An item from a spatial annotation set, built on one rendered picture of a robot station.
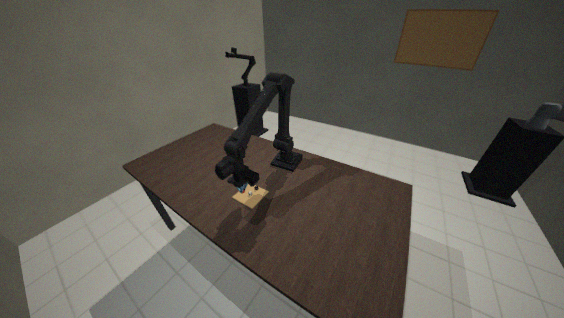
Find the tan flat mat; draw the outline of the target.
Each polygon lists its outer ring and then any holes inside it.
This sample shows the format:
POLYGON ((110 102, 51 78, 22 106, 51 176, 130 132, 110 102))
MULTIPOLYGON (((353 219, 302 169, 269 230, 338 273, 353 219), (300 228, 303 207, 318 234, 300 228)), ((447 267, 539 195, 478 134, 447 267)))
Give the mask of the tan flat mat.
POLYGON ((233 199, 235 199, 235 200, 239 201, 240 203, 242 203, 242 204, 248 206, 249 208, 253 209, 261 201, 261 199, 268 193, 268 191, 263 189, 263 188, 258 187, 258 189, 255 190, 254 187, 253 186, 251 187, 248 184, 245 192, 243 194, 241 194, 240 192, 237 192, 233 196, 233 199), (251 196, 248 195, 249 191, 252 192, 251 196))

